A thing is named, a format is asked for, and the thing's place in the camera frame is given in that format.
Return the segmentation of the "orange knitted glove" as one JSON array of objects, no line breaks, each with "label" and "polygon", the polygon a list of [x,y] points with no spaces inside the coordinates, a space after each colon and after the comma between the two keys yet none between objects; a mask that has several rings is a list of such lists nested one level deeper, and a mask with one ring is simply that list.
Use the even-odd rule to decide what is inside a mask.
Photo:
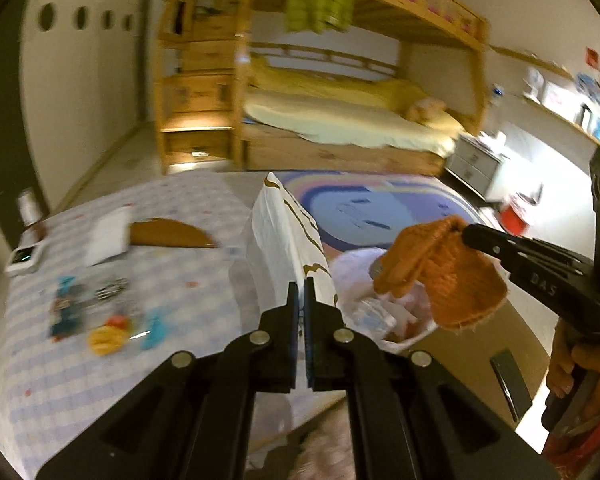
[{"label": "orange knitted glove", "polygon": [[507,297],[507,285],[490,258],[463,243],[468,226],[449,216],[402,230],[379,258],[374,291],[401,298],[422,284],[432,318],[445,330],[464,330],[493,314]]}]

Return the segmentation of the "pink trash bag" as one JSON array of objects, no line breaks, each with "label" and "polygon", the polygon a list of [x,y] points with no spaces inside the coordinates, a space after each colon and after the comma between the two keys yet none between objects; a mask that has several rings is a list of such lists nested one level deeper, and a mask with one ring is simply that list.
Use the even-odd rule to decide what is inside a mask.
[{"label": "pink trash bag", "polygon": [[351,250],[332,260],[330,270],[346,323],[391,353],[411,347],[438,328],[461,332],[482,323],[508,294],[492,259],[458,245],[436,249],[405,295],[379,295],[370,267],[383,255],[381,248]]}]

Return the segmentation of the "white paper bag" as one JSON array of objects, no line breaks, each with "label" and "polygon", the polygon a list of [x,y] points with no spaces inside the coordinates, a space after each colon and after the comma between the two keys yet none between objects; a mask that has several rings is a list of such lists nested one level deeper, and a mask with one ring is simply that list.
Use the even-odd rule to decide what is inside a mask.
[{"label": "white paper bag", "polygon": [[312,278],[317,299],[336,307],[338,295],[317,223],[270,171],[242,228],[230,284],[242,313],[257,316],[286,301],[287,286]]}]

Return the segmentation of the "blue snack wrapper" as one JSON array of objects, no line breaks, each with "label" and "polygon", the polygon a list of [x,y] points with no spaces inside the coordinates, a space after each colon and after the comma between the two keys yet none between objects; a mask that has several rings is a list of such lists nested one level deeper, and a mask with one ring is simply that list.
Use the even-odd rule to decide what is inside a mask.
[{"label": "blue snack wrapper", "polygon": [[162,344],[169,333],[169,326],[166,324],[166,310],[155,309],[148,315],[146,334],[142,338],[140,348],[143,351],[156,348]]}]

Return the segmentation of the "yellow crumpled wrapper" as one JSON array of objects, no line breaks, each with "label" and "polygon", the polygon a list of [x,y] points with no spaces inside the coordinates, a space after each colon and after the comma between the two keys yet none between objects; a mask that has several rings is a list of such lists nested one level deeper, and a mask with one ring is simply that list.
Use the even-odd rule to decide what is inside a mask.
[{"label": "yellow crumpled wrapper", "polygon": [[121,350],[131,337],[131,319],[123,314],[114,314],[105,322],[90,330],[87,343],[96,356],[109,356]]}]

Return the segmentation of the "brown paper piece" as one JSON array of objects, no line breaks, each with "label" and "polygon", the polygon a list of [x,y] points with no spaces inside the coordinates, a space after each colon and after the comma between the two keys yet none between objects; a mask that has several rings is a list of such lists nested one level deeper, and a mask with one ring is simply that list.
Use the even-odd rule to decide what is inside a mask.
[{"label": "brown paper piece", "polygon": [[217,248],[203,230],[172,219],[153,218],[130,224],[130,244],[175,248]]}]

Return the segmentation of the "white paper sheet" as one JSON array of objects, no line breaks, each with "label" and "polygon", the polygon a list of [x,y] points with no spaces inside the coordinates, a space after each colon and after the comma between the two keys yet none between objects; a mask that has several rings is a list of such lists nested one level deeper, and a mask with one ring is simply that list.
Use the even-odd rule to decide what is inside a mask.
[{"label": "white paper sheet", "polygon": [[97,220],[86,244],[84,264],[96,266],[128,251],[132,208],[123,206]]}]

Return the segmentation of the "white table fan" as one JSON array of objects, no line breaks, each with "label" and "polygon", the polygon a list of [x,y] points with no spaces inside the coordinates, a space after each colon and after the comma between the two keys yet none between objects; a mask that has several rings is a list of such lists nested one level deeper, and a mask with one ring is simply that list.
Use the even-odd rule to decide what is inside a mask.
[{"label": "white table fan", "polygon": [[534,102],[540,102],[540,93],[544,88],[545,79],[542,73],[534,66],[528,66],[524,75],[524,91],[522,95]]}]

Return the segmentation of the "colourful oval rug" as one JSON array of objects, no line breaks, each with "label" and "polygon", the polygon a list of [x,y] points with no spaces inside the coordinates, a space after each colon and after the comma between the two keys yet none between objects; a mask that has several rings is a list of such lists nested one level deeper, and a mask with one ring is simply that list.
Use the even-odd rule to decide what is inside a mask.
[{"label": "colourful oval rug", "polygon": [[479,211],[437,178],[411,174],[279,171],[285,188],[315,220],[329,259],[350,250],[388,248],[408,226]]}]

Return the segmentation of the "wooden bunk bed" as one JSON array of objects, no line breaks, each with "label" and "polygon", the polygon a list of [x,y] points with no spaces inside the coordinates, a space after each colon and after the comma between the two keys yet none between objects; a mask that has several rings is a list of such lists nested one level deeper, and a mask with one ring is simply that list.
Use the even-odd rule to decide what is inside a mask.
[{"label": "wooden bunk bed", "polygon": [[283,12],[286,0],[238,0],[235,54],[235,99],[232,137],[234,163],[245,170],[346,170],[398,172],[440,176],[444,158],[431,152],[400,148],[361,148],[352,144],[317,144],[288,130],[246,125],[242,107],[248,84],[250,56],[261,53],[272,61],[308,64],[311,75],[332,81],[402,79],[416,74],[414,55],[423,47],[455,49],[464,53],[474,105],[454,117],[471,134],[479,131],[486,116],[484,57],[489,45],[489,23],[458,0],[354,0],[353,26],[396,41],[396,60],[381,62],[318,47],[257,42],[253,40],[253,15]]}]

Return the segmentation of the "small white bottle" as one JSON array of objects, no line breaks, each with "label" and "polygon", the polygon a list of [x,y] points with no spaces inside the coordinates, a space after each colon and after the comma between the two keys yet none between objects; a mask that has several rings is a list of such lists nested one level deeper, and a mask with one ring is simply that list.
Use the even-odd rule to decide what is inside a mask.
[{"label": "small white bottle", "polygon": [[32,188],[26,188],[18,195],[17,206],[27,231],[37,242],[44,240],[47,234],[45,217]]}]

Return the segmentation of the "cream bed sheet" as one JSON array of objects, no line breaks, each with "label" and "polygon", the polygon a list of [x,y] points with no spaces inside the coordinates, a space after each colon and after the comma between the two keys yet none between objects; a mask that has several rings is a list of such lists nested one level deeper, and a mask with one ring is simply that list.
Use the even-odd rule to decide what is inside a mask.
[{"label": "cream bed sheet", "polygon": [[431,122],[410,122],[380,107],[338,100],[251,90],[242,106],[256,122],[289,130],[319,144],[400,148],[443,158],[454,152],[463,126],[443,113]]}]

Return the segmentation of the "yellow blanket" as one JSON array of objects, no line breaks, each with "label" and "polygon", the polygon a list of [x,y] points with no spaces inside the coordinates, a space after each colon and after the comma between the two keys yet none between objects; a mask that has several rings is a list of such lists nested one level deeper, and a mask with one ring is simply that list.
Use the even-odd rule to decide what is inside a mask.
[{"label": "yellow blanket", "polygon": [[[422,88],[405,79],[334,79],[329,78],[328,74],[272,66],[261,55],[251,58],[249,87],[291,96],[310,96],[382,108],[402,118],[407,107],[420,99],[428,98]],[[448,113],[448,108],[433,120],[418,124],[445,133],[465,131],[464,126]]]}]

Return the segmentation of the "wooden stair drawers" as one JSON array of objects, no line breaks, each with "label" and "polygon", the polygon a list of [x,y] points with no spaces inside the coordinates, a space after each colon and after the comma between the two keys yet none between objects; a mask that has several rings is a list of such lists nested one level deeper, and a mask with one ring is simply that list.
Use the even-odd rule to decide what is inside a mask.
[{"label": "wooden stair drawers", "polygon": [[232,156],[238,0],[163,0],[154,117],[161,169]]}]

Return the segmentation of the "white wardrobe with holes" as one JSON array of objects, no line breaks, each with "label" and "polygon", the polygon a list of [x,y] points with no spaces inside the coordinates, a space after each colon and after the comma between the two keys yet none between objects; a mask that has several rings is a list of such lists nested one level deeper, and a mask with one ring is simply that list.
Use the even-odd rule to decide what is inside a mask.
[{"label": "white wardrobe with holes", "polygon": [[137,123],[143,0],[9,0],[0,13],[0,226],[58,207]]}]

